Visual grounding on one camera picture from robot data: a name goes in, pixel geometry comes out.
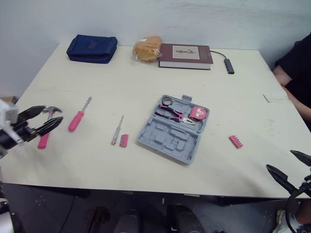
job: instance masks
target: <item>blue pouch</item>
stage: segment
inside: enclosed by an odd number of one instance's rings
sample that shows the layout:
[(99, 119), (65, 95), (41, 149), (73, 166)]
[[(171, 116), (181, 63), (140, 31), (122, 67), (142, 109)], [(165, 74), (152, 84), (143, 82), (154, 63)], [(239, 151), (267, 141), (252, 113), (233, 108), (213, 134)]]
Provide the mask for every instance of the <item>blue pouch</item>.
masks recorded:
[(76, 62), (109, 63), (117, 43), (115, 37), (77, 35), (67, 49), (67, 55)]

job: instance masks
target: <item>gray tool case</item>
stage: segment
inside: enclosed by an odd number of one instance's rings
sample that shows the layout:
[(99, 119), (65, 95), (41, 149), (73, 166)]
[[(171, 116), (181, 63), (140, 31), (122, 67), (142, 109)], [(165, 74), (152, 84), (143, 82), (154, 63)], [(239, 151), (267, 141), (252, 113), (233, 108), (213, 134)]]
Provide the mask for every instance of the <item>gray tool case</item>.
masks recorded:
[(187, 117), (192, 107), (197, 106), (191, 103), (192, 97), (189, 96), (183, 95), (182, 100), (167, 95), (162, 96), (152, 116), (141, 129), (138, 141), (185, 164), (191, 164), (199, 145), (200, 133), (203, 131), (209, 116), (209, 109), (199, 106), (207, 111), (207, 116), (202, 120), (193, 120), (195, 125), (175, 122), (155, 114), (155, 112), (161, 112), (167, 117), (174, 117), (171, 112), (160, 109), (163, 98), (172, 99), (173, 102), (169, 107)]

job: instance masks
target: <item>bread in plastic bag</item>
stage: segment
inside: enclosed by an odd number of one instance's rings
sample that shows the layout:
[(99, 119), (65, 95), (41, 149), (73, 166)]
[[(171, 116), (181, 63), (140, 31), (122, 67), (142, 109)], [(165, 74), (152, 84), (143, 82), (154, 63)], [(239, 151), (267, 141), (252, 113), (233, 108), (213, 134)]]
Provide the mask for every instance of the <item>bread in plastic bag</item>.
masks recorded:
[(161, 56), (161, 38), (150, 36), (140, 39), (133, 48), (133, 54), (137, 60), (144, 62), (154, 62)]

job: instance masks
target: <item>tape measure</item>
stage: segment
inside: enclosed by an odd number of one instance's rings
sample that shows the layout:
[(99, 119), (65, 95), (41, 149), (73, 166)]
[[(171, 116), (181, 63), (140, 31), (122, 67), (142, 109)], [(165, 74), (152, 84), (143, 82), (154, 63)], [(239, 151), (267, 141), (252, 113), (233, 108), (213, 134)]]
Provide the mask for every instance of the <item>tape measure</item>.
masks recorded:
[(190, 119), (203, 120), (207, 116), (207, 111), (199, 106), (194, 106), (189, 114)]

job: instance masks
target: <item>brown book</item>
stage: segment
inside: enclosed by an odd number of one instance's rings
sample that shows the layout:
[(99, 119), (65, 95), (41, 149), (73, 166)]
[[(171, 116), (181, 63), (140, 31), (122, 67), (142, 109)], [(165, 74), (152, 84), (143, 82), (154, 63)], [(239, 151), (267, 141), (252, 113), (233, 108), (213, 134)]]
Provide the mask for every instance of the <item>brown book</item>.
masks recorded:
[(161, 44), (159, 67), (210, 69), (213, 59), (209, 46)]

